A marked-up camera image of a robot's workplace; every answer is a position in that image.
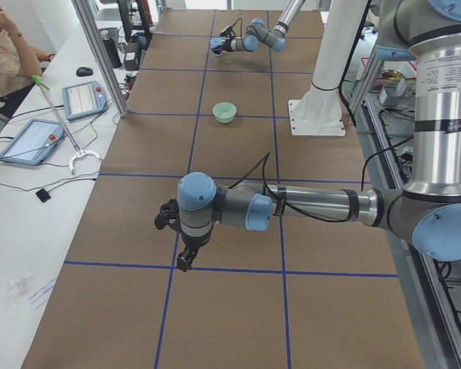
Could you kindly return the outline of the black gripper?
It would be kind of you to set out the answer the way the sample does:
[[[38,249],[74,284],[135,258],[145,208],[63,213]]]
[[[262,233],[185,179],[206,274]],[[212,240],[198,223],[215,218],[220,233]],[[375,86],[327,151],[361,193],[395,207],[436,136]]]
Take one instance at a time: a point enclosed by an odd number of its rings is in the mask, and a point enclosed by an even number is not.
[[[209,231],[201,236],[190,236],[183,233],[181,237],[185,249],[177,256],[177,269],[188,272],[192,269],[192,264],[197,257],[198,249],[202,248],[210,241],[211,232]]]
[[[219,46],[221,52],[233,52],[232,49],[232,39],[226,38],[221,39],[221,45]]]

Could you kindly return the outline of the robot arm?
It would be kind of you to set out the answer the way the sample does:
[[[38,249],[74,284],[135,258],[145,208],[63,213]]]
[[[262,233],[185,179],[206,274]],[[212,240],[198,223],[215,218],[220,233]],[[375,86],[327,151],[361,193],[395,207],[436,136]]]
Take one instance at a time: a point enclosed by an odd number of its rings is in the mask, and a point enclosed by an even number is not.
[[[237,19],[232,25],[224,28],[218,37],[210,40],[210,50],[216,56],[223,52],[253,52],[261,43],[276,52],[280,52],[286,44],[286,35],[292,21],[297,17],[305,1],[289,1],[282,11],[275,26],[269,29],[263,19],[254,18],[246,27],[236,34],[234,27],[238,22],[243,25],[242,19]]]
[[[417,61],[413,171],[400,190],[327,190],[239,181],[219,186],[194,172],[178,185],[176,221],[191,268],[215,224],[267,229],[274,215],[359,221],[438,261],[461,260],[461,1],[385,1],[379,52]]]

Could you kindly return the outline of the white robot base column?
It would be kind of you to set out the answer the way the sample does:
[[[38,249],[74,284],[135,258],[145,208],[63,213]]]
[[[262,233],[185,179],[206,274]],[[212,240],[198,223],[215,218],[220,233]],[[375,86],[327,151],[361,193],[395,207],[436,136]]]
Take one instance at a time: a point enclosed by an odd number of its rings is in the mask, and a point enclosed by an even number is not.
[[[289,101],[290,130],[296,136],[345,135],[340,83],[350,52],[363,26],[368,1],[334,0],[320,44],[310,89],[300,100]]]

